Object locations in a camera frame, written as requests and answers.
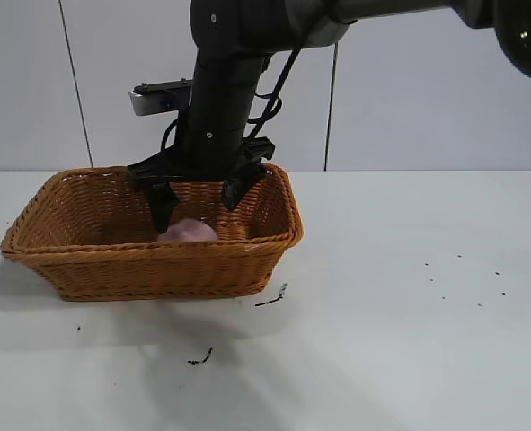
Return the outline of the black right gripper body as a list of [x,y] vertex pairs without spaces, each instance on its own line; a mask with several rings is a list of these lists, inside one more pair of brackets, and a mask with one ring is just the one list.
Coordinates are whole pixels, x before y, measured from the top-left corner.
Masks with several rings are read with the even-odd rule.
[[232,180],[260,169],[261,161],[271,159],[274,152],[275,145],[267,137],[244,137],[235,148],[183,140],[129,165],[128,183],[132,189],[144,189],[166,182]]

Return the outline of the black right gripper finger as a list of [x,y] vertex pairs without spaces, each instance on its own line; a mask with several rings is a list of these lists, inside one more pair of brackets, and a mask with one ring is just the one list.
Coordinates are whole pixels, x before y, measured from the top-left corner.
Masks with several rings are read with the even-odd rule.
[[250,191],[266,174],[263,166],[245,166],[235,175],[223,183],[221,200],[224,207],[232,212]]
[[173,210],[178,206],[178,197],[169,182],[146,183],[144,191],[150,207],[153,226],[158,233],[165,233]]

